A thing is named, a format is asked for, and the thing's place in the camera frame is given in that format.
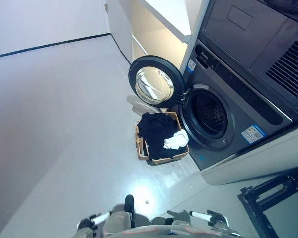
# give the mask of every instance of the washing machine label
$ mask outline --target washing machine label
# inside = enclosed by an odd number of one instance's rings
[[[257,124],[252,125],[241,134],[249,144],[252,144],[267,135]]]
[[[188,62],[187,71],[190,74],[192,74],[193,71],[194,71],[195,66],[196,66],[196,63],[194,63],[193,60],[190,59],[189,62]]]

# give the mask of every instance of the door glass window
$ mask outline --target door glass window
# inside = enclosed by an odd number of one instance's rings
[[[142,100],[155,105],[171,98],[174,87],[161,69],[143,67],[136,74],[136,92]]]

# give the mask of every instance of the energy label sticker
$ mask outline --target energy label sticker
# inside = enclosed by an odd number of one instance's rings
[[[247,130],[243,131],[241,135],[249,144],[252,144],[265,137],[267,134],[258,125],[254,124]]]

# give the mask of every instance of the white cloth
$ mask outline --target white cloth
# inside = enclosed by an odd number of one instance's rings
[[[164,140],[165,149],[178,150],[180,147],[184,147],[188,144],[189,137],[185,130],[176,132],[173,137]]]

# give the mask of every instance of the washing machine logo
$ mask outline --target washing machine logo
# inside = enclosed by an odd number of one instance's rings
[[[201,52],[201,55],[206,58],[207,60],[209,59],[209,57],[204,53],[204,52]]]

